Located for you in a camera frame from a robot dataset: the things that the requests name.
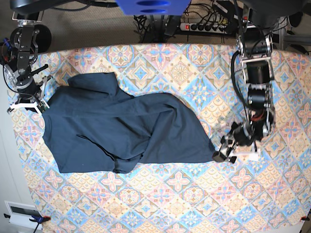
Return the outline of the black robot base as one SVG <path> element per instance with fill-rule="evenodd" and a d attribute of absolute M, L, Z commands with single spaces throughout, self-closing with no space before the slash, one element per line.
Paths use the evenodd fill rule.
<path fill-rule="evenodd" d="M 11 10 L 27 15 L 71 2 L 71 0 L 9 0 L 9 2 Z"/>
<path fill-rule="evenodd" d="M 307 0 L 241 0 L 258 13 L 284 17 L 302 11 Z"/>

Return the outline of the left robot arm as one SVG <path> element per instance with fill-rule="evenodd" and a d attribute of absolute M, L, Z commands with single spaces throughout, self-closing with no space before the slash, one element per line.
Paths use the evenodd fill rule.
<path fill-rule="evenodd" d="M 230 131 L 221 138 L 221 146 L 212 159 L 215 162 L 235 163 L 237 147 L 251 146 L 250 157 L 259 156 L 256 143 L 269 136 L 275 128 L 275 107 L 273 104 L 272 65 L 273 41 L 269 29 L 254 24 L 254 11 L 244 6 L 238 15 L 238 50 L 231 58 L 231 80 L 238 99 L 246 112 L 246 120 L 233 122 Z M 244 97 L 235 77 L 235 61 L 240 58 L 242 75 L 247 85 Z"/>

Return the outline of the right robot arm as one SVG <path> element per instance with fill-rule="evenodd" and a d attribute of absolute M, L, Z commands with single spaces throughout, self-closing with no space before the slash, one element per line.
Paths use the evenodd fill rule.
<path fill-rule="evenodd" d="M 18 23 L 10 38 L 3 40 L 7 52 L 2 54 L 0 62 L 4 82 L 7 88 L 17 94 L 16 102 L 12 103 L 7 112 L 24 108 L 41 115 L 49 109 L 44 99 L 47 83 L 52 75 L 44 76 L 35 81 L 34 75 L 49 67 L 48 64 L 32 71 L 32 65 L 40 53 L 46 52 L 52 42 L 52 34 L 48 27 L 40 24 L 44 11 L 21 15 L 13 13 L 12 20 Z"/>

